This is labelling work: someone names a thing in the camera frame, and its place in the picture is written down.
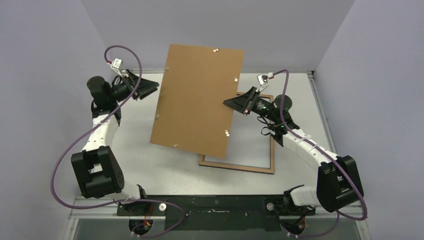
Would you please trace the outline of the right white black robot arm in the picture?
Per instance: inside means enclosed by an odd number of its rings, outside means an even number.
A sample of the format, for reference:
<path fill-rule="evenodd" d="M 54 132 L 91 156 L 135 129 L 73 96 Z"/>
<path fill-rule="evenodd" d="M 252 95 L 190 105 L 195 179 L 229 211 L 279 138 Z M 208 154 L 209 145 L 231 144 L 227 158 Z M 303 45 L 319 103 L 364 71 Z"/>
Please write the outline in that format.
<path fill-rule="evenodd" d="M 278 95 L 269 102 L 260 97 L 256 87 L 252 87 L 246 93 L 224 100 L 223 104 L 243 115 L 257 114 L 268 135 L 317 172 L 315 186 L 301 184 L 283 193 L 282 207 L 286 213 L 294 215 L 307 206 L 320 206 L 330 213 L 338 212 L 364 199 L 355 160 L 349 155 L 331 152 L 307 136 L 293 121 L 289 112 L 293 102 L 289 96 Z"/>

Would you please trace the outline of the brown backing board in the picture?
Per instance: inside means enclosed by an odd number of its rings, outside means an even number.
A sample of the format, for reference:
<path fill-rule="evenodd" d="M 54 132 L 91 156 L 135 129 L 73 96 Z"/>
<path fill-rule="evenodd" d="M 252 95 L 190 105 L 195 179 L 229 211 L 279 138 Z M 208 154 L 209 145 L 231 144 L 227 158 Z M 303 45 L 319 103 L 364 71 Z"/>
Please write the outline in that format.
<path fill-rule="evenodd" d="M 171 44 L 168 49 L 150 142 L 224 158 L 234 97 L 242 71 L 241 49 Z"/>

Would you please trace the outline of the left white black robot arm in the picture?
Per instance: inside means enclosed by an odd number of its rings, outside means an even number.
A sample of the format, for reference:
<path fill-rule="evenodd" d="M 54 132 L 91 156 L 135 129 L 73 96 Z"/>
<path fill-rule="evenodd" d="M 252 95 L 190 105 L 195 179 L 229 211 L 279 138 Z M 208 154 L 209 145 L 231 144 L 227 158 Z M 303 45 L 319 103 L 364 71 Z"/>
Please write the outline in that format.
<path fill-rule="evenodd" d="M 149 210 L 146 192 L 141 185 L 125 180 L 112 144 L 121 125 L 119 104 L 127 97 L 142 100 L 157 91 L 160 84 L 127 69 L 124 76 L 116 75 L 112 83 L 94 76 L 86 85 L 93 98 L 90 110 L 95 129 L 82 150 L 70 158 L 81 194 L 86 199 L 110 198 L 119 205 L 127 202 L 136 215 L 144 215 Z"/>

